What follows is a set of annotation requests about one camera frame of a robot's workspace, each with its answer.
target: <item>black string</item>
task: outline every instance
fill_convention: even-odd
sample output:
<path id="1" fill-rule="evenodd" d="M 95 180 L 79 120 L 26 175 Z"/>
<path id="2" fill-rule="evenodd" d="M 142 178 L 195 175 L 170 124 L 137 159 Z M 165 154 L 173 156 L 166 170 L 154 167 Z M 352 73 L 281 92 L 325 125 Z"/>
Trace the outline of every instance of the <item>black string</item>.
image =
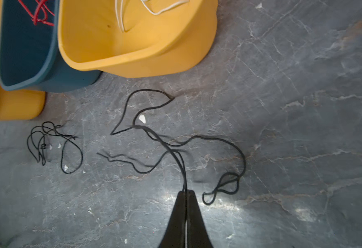
<path id="1" fill-rule="evenodd" d="M 123 121 L 123 118 L 126 114 L 126 110 L 127 110 L 127 105 L 129 103 L 129 100 L 130 98 L 135 94 L 135 93 L 138 93 L 138 92 L 142 92 L 142 91 L 148 91 L 148 92 L 159 92 L 159 93 L 162 93 L 164 94 L 169 100 L 167 102 L 165 102 L 164 104 L 160 105 L 160 106 L 156 106 L 156 107 L 148 107 L 148 108 L 144 108 L 143 110 L 140 110 L 135 116 L 134 116 L 134 119 L 133 119 L 133 122 L 132 122 L 132 126 L 129 127 L 129 128 L 126 128 L 126 129 L 123 129 L 121 131 L 118 131 L 118 132 L 115 132 L 116 129 L 120 126 L 121 122 Z M 240 182 L 240 178 L 246 173 L 246 169 L 247 169 L 247 162 L 246 162 L 246 157 L 244 156 L 243 152 L 240 150 L 240 148 L 238 148 L 238 146 L 236 146 L 235 144 L 233 144 L 232 142 L 229 142 L 227 140 L 224 140 L 222 138 L 217 138 L 217 137 L 208 137 L 208 136 L 203 136 L 203 135 L 194 135 L 192 137 L 190 137 L 188 140 L 186 141 L 183 141 L 183 142 L 179 142 L 179 144 L 170 144 L 170 143 L 167 143 L 165 141 L 163 141 L 160 136 L 155 133 L 152 129 L 150 129 L 149 127 L 146 127 L 146 126 L 142 126 L 142 125 L 136 125 L 135 124 L 135 121 L 137 120 L 137 117 L 144 111 L 147 111 L 147 110 L 153 110 L 153 109 L 158 109 L 158 108 L 161 108 L 163 106 L 166 106 L 167 104 L 169 104 L 170 102 L 172 102 L 174 100 L 174 97 L 171 97 L 170 95 L 168 95 L 167 93 L 163 92 L 163 91 L 158 91 L 158 90 L 152 90 L 152 89 L 141 89 L 141 90 L 137 90 L 137 91 L 134 91 L 132 92 L 129 97 L 127 97 L 127 100 L 126 100 L 126 104 L 125 104 L 125 107 L 124 107 L 124 110 L 123 110 L 123 113 L 122 113 L 122 116 L 118 122 L 118 124 L 116 124 L 116 126 L 114 127 L 114 129 L 112 130 L 111 134 L 110 135 L 116 135 L 116 134 L 119 134 L 119 133 L 122 133 L 122 132 L 125 132 L 125 131 L 128 131 L 130 129 L 142 129 L 144 130 L 144 132 L 148 135 L 148 137 L 154 141 L 157 141 L 157 142 L 160 142 L 162 144 L 162 146 L 164 148 L 166 148 L 166 152 L 162 154 L 162 156 L 159 158 L 158 162 L 156 162 L 155 165 L 153 166 L 147 166 L 147 167 L 151 167 L 148 171 L 139 171 L 135 166 L 134 166 L 134 163 L 130 162 L 130 161 L 126 161 L 126 160 L 119 160 L 119 159 L 114 159 L 112 160 L 112 158 L 116 158 L 118 157 L 119 155 L 117 156 L 110 156 L 109 154 L 105 154 L 103 155 L 102 153 L 97 153 L 105 158 L 108 159 L 108 161 L 110 162 L 124 162 L 124 163 L 128 163 L 128 164 L 131 164 L 134 168 L 134 170 L 137 172 L 137 173 L 141 173 L 141 174 L 147 174 L 151 171 L 153 171 L 156 166 L 158 166 L 160 164 L 160 162 L 162 161 L 163 157 L 166 155 L 166 154 L 171 154 L 174 158 L 174 160 L 176 161 L 177 165 L 179 166 L 180 170 L 181 170 L 181 173 L 183 175 L 183 179 L 184 179 L 184 186 L 183 186 L 183 191 L 187 191 L 188 187 L 187 187 L 187 183 L 186 183 L 186 170 L 185 170 L 185 163 L 184 163 L 184 160 L 183 160 L 183 157 L 181 156 L 181 153 L 180 153 L 180 150 L 176 150 L 176 149 L 172 149 L 170 147 L 181 147 L 181 146 L 184 146 L 186 144 L 188 144 L 190 141 L 192 141 L 193 139 L 202 139 L 202 140 L 207 140 L 207 141 L 221 141 L 221 142 L 224 142 L 230 146 L 232 146 L 233 148 L 235 148 L 239 154 L 241 155 L 242 157 L 242 160 L 243 160 L 243 171 L 241 173 L 236 173 L 236 172 L 226 172 L 224 173 L 218 183 L 217 183 L 217 186 L 214 188 L 213 191 L 211 192 L 204 192 L 203 195 L 202 195 L 202 200 L 203 200 L 203 203 L 206 204 L 206 205 L 211 205 L 213 204 L 213 202 L 215 201 L 215 198 L 217 197 L 217 193 L 218 192 L 223 192 L 225 194 L 236 194 L 238 191 L 239 191 L 239 182 Z M 221 189 L 221 187 L 224 187 L 226 185 L 228 185 L 229 183 L 232 183 L 232 182 L 236 182 L 236 189 L 233 190 L 233 191 L 227 191 L 227 190 L 224 190 L 224 189 Z M 213 195 L 213 199 L 210 201 L 210 202 L 206 202 L 204 197 L 205 196 L 209 196 L 209 195 Z"/>
<path id="2" fill-rule="evenodd" d="M 45 126 L 45 124 L 51 124 L 53 127 L 50 128 L 48 126 Z M 31 134 L 28 136 L 27 138 L 27 147 L 28 147 L 28 150 L 30 151 L 30 153 L 32 154 L 32 156 L 34 156 L 34 158 L 36 159 L 36 162 L 40 162 L 42 161 L 42 166 L 45 166 L 46 164 L 46 157 L 45 157 L 45 152 L 44 150 L 46 149 L 46 136 L 54 136 L 54 137 L 63 137 L 66 141 L 64 142 L 63 146 L 62 146 L 62 151 L 61 151 L 61 162 L 60 162 L 60 167 L 61 167 L 61 170 L 62 172 L 64 172 L 65 174 L 72 174 L 74 173 L 75 171 L 77 171 L 81 166 L 82 166 L 82 163 L 83 163 L 83 152 L 82 150 L 79 148 L 78 145 L 76 145 L 73 141 L 71 141 L 71 139 L 75 140 L 77 137 L 76 136 L 73 136 L 73 135 L 66 135 L 66 134 L 62 134 L 60 133 L 57 128 L 60 128 L 62 127 L 61 125 L 54 125 L 53 122 L 44 122 L 42 123 L 41 126 L 35 126 L 31 129 Z M 40 133 L 42 136 L 40 137 L 38 143 L 36 144 L 34 142 L 34 139 L 33 139 L 33 135 L 35 133 Z M 35 154 L 31 151 L 31 148 L 30 148 L 30 143 L 29 141 L 31 140 L 31 143 L 33 145 L 33 147 L 36 149 L 36 151 L 38 152 L 38 156 L 35 156 Z M 63 160 L 64 160 L 64 150 L 65 150 L 65 146 L 66 144 L 70 142 L 71 144 L 73 144 L 76 148 L 78 148 L 80 154 L 81 154 L 81 161 L 79 163 L 79 165 L 76 167 L 76 169 L 74 169 L 73 171 L 70 171 L 70 172 L 67 172 L 65 171 L 62 163 L 63 163 Z"/>

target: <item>red cable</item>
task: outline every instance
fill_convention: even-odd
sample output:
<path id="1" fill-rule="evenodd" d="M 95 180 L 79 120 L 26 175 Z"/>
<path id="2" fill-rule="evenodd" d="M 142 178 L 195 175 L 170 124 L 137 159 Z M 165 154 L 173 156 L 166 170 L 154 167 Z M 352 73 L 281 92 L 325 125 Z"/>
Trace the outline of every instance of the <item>red cable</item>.
<path id="1" fill-rule="evenodd" d="M 54 26 L 54 23 L 51 23 L 51 22 L 47 22 L 47 13 L 46 13 L 46 10 L 52 14 L 53 16 L 55 15 L 53 12 L 51 12 L 49 10 L 49 8 L 46 6 L 45 2 L 47 2 L 48 0 L 42 0 L 42 1 L 39 1 L 39 0 L 35 0 L 37 3 L 38 3 L 38 6 L 36 7 L 35 9 L 35 14 L 32 15 L 32 13 L 30 12 L 30 10 L 28 9 L 28 7 L 26 7 L 26 5 L 23 3 L 22 0 L 18 0 L 18 2 L 21 4 L 21 6 L 25 9 L 25 11 L 30 15 L 30 17 L 32 18 L 32 21 L 34 23 L 34 25 L 37 24 L 37 22 L 41 22 L 43 24 L 46 24 L 46 25 L 49 25 L 49 26 Z M 39 11 L 42 10 L 43 11 L 43 14 L 45 15 L 45 17 L 43 19 L 39 19 L 38 18 L 38 15 L 39 15 Z"/>

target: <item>dark blue container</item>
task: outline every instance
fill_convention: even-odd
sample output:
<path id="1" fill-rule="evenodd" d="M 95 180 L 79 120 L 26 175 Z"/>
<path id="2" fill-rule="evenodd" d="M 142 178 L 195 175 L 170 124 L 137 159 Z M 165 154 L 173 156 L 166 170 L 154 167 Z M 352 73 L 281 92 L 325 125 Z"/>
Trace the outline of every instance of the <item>dark blue container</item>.
<path id="1" fill-rule="evenodd" d="M 31 13 L 37 3 L 24 0 Z M 0 85 L 6 91 L 31 89 L 66 92 L 94 83 L 101 71 L 81 72 L 62 59 L 57 42 L 59 0 L 46 2 L 55 17 L 55 26 L 33 24 L 31 17 L 17 0 L 4 0 L 0 34 Z"/>

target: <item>white cable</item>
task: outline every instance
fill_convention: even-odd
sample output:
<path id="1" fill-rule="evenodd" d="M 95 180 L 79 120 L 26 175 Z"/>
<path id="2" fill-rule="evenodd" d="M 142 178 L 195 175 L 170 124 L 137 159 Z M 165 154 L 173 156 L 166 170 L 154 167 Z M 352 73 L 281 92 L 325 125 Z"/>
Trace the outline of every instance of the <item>white cable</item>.
<path id="1" fill-rule="evenodd" d="M 162 10 L 160 10 L 159 12 L 155 13 L 153 11 L 151 11 L 148 6 L 145 4 L 145 2 L 148 2 L 149 0 L 140 0 L 143 5 L 145 6 L 145 8 L 152 14 L 152 15 L 155 15 L 155 16 L 158 16 L 160 15 L 161 13 L 165 12 L 165 11 L 168 11 L 168 10 L 171 10 L 172 8 L 174 7 L 177 7 L 181 4 L 185 4 L 185 3 L 188 3 L 189 0 L 180 0 L 176 3 L 173 3 L 172 5 L 170 5 L 169 7 L 166 7 Z M 123 0 L 121 0 L 120 2 L 120 18 L 119 18 L 119 12 L 118 12 L 118 0 L 115 0 L 115 14 L 116 14 L 116 21 L 118 22 L 118 27 L 119 29 L 122 31 L 122 32 L 125 32 L 125 26 L 123 24 Z"/>

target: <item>cable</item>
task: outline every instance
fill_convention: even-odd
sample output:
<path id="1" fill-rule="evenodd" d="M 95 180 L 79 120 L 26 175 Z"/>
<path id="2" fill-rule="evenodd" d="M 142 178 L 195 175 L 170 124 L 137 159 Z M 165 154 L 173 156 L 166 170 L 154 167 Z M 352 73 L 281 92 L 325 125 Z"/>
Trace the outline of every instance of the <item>cable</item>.
<path id="1" fill-rule="evenodd" d="M 45 124 L 51 124 L 53 125 L 53 128 L 51 127 L 48 127 L 48 126 L 45 126 Z M 82 150 L 79 148 L 78 145 L 76 145 L 73 141 L 71 141 L 71 139 L 76 139 L 77 137 L 76 136 L 73 136 L 73 135 L 65 135 L 65 134 L 62 134 L 60 133 L 57 128 L 60 128 L 62 127 L 61 125 L 54 125 L 53 122 L 44 122 L 42 123 L 41 126 L 35 126 L 31 129 L 31 133 L 30 135 L 28 136 L 27 138 L 27 147 L 28 147 L 28 150 L 30 151 L 30 153 L 32 154 L 32 156 L 34 156 L 34 158 L 36 159 L 36 162 L 40 162 L 42 161 L 42 166 L 45 166 L 46 164 L 46 157 L 45 157 L 45 153 L 44 153 L 44 150 L 46 149 L 46 136 L 54 136 L 54 137 L 63 137 L 66 141 L 64 142 L 63 146 L 62 146 L 62 151 L 61 151 L 61 162 L 60 162 L 60 167 L 61 167 L 61 170 L 62 172 L 64 172 L 65 174 L 72 174 L 74 173 L 75 171 L 77 171 L 81 166 L 82 166 L 82 163 L 83 163 L 83 152 Z M 40 133 L 42 136 L 41 138 L 39 139 L 38 143 L 36 144 L 33 140 L 33 134 L 35 133 Z M 38 152 L 38 156 L 35 156 L 35 154 L 31 151 L 31 148 L 30 148 L 30 144 L 29 144 L 29 141 L 31 140 L 31 143 L 33 145 L 33 147 L 36 149 L 36 151 Z M 63 160 L 64 160 L 64 150 L 65 150 L 65 145 L 67 144 L 67 142 L 70 142 L 71 144 L 73 144 L 76 148 L 78 148 L 80 154 L 81 154 L 81 161 L 79 163 L 79 165 L 76 167 L 76 169 L 74 169 L 73 171 L 70 171 L 70 172 L 67 172 L 65 171 L 64 167 L 63 167 Z"/>
<path id="2" fill-rule="evenodd" d="M 165 103 L 163 103 L 162 105 L 160 106 L 155 106 L 155 107 L 148 107 L 148 108 L 144 108 L 143 110 L 140 110 L 138 111 L 138 113 L 134 116 L 134 119 L 133 119 L 133 122 L 132 122 L 132 126 L 129 127 L 129 128 L 126 128 L 126 129 L 123 129 L 123 130 L 120 130 L 118 132 L 115 132 L 116 129 L 120 126 L 121 122 L 123 121 L 124 119 L 124 116 L 126 114 L 126 110 L 127 110 L 127 105 L 129 103 L 129 100 L 130 98 L 135 94 L 135 93 L 138 93 L 138 92 L 142 92 L 142 91 L 147 91 L 147 92 L 159 92 L 163 95 L 165 95 L 169 100 Z M 121 115 L 121 118 L 119 120 L 119 122 L 116 124 L 116 126 L 114 127 L 114 129 L 112 130 L 112 132 L 110 133 L 110 135 L 117 135 L 119 133 L 122 133 L 122 132 L 125 132 L 125 131 L 128 131 L 128 130 L 131 130 L 131 129 L 141 129 L 143 130 L 150 139 L 154 140 L 154 141 L 157 141 L 157 142 L 160 142 L 160 144 L 167 150 L 165 153 L 162 154 L 162 156 L 159 158 L 158 162 L 156 162 L 155 165 L 153 166 L 147 166 L 147 167 L 151 167 L 151 169 L 149 169 L 148 171 L 139 171 L 137 170 L 137 168 L 134 166 L 134 163 L 130 162 L 130 161 L 126 161 L 126 160 L 119 160 L 119 159 L 115 159 L 115 160 L 111 160 L 111 158 L 116 158 L 118 157 L 119 155 L 117 156 L 110 156 L 109 154 L 106 154 L 106 155 L 103 155 L 101 153 L 97 153 L 105 158 L 108 159 L 108 161 L 110 162 L 124 162 L 124 163 L 128 163 L 128 164 L 131 164 L 134 168 L 134 170 L 137 172 L 137 173 L 141 173 L 141 174 L 147 174 L 151 171 L 153 171 L 156 166 L 158 166 L 160 164 L 160 162 L 162 161 L 163 157 L 170 153 L 174 160 L 176 161 L 177 165 L 179 166 L 179 168 L 181 169 L 181 173 L 183 175 L 183 180 L 184 180 L 184 186 L 183 186 L 183 191 L 187 190 L 187 184 L 186 184 L 186 170 L 185 170 L 185 163 L 184 163 L 184 160 L 183 160 L 183 157 L 181 156 L 181 153 L 180 153 L 180 150 L 175 150 L 175 149 L 172 149 L 170 147 L 181 147 L 181 146 L 184 146 L 186 144 L 188 144 L 190 141 L 192 141 L 193 139 L 202 139 L 202 140 L 207 140 L 207 141 L 221 141 L 221 142 L 224 142 L 230 146 L 232 146 L 233 148 L 235 148 L 239 154 L 241 155 L 242 157 L 242 160 L 243 160 L 243 171 L 238 174 L 236 172 L 226 172 L 224 173 L 218 183 L 217 183 L 217 186 L 213 189 L 213 191 L 211 192 L 204 192 L 203 195 L 202 195 L 202 200 L 203 200 L 203 203 L 205 205 L 211 205 L 213 204 L 213 202 L 215 201 L 215 198 L 217 197 L 217 193 L 218 192 L 222 192 L 222 193 L 225 193 L 225 194 L 236 194 L 238 191 L 239 191 L 239 181 L 240 181 L 240 178 L 246 173 L 246 169 L 247 169 L 247 162 L 246 162 L 246 157 L 244 156 L 243 152 L 240 150 L 240 148 L 238 146 L 236 146 L 235 144 L 233 144 L 232 142 L 229 142 L 227 140 L 224 140 L 222 138 L 217 138 L 217 137 L 208 137 L 208 136 L 203 136 L 203 135 L 194 135 L 192 137 L 190 137 L 188 140 L 186 141 L 183 141 L 179 144 L 170 144 L 170 143 L 167 143 L 165 141 L 163 141 L 160 136 L 154 132 L 152 129 L 146 127 L 146 126 L 142 126 L 142 125 L 136 125 L 135 124 L 135 121 L 137 119 L 137 117 L 144 111 L 147 111 L 147 110 L 153 110 L 153 109 L 158 109 L 158 108 L 161 108 L 163 106 L 166 106 L 167 104 L 169 104 L 170 102 L 172 102 L 174 100 L 174 97 L 168 95 L 167 93 L 163 92 L 163 91 L 158 91 L 158 90 L 152 90 L 152 89 L 141 89 L 141 90 L 136 90 L 134 92 L 132 92 L 128 97 L 127 97 L 127 100 L 126 100 L 126 104 L 125 104 L 125 107 L 124 107 L 124 110 L 123 110 L 123 113 Z M 221 187 L 224 187 L 226 186 L 227 184 L 229 183 L 232 183 L 232 182 L 236 182 L 236 189 L 233 190 L 233 191 L 227 191 L 227 190 L 224 190 L 224 189 L 221 189 Z M 209 196 L 209 195 L 213 195 L 213 199 L 209 202 L 205 201 L 205 196 Z"/>
<path id="3" fill-rule="evenodd" d="M 36 3 L 38 3 L 38 6 L 35 9 L 35 13 L 32 14 L 30 12 L 30 10 L 28 9 L 28 7 L 23 3 L 22 0 L 18 0 L 18 2 L 21 4 L 21 6 L 25 9 L 25 11 L 29 14 L 29 16 L 32 18 L 33 24 L 36 25 L 37 22 L 41 22 L 43 24 L 49 25 L 49 26 L 54 26 L 54 23 L 48 22 L 47 20 L 47 12 L 46 10 L 53 16 L 55 16 L 55 14 L 50 11 L 50 9 L 46 6 L 45 2 L 47 2 L 48 0 L 35 0 Z M 43 19 L 39 19 L 38 15 L 39 15 L 39 11 L 42 10 L 43 14 L 44 14 L 44 18 Z"/>
<path id="4" fill-rule="evenodd" d="M 158 16 L 160 15 L 161 13 L 165 12 L 165 11 L 168 11 L 168 10 L 171 10 L 175 7 L 178 7 L 180 6 L 181 4 L 185 4 L 185 3 L 188 3 L 189 0 L 180 0 L 176 3 L 173 3 L 172 5 L 170 5 L 169 7 L 165 7 L 164 9 L 160 10 L 159 12 L 155 13 L 153 11 L 151 11 L 151 9 L 146 5 L 145 2 L 148 2 L 149 0 L 140 0 L 144 7 L 152 14 L 152 15 L 155 15 L 155 16 Z M 118 22 L 118 27 L 120 28 L 120 30 L 122 32 L 125 32 L 125 26 L 123 24 L 123 0 L 120 1 L 120 13 L 118 12 L 118 0 L 115 0 L 115 14 L 116 14 L 116 20 Z"/>

